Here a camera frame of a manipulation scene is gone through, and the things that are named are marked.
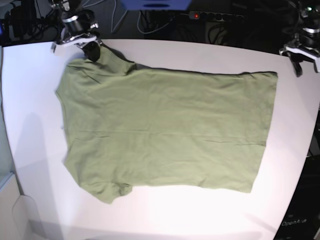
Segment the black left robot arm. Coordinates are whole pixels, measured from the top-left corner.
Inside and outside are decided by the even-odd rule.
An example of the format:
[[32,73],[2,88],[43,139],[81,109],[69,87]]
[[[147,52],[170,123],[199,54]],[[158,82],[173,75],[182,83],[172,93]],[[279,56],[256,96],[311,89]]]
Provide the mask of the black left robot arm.
[[320,71],[317,0],[86,0],[103,35],[256,50]]

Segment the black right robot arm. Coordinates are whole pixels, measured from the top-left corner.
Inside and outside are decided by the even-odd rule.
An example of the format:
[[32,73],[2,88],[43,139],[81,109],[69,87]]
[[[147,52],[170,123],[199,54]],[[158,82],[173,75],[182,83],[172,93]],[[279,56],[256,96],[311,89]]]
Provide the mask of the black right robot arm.
[[50,0],[49,3],[58,11],[63,26],[60,37],[51,45],[51,51],[59,56],[67,47],[76,46],[92,61],[99,58],[102,42],[95,32],[99,25],[94,12],[83,8],[80,0]]

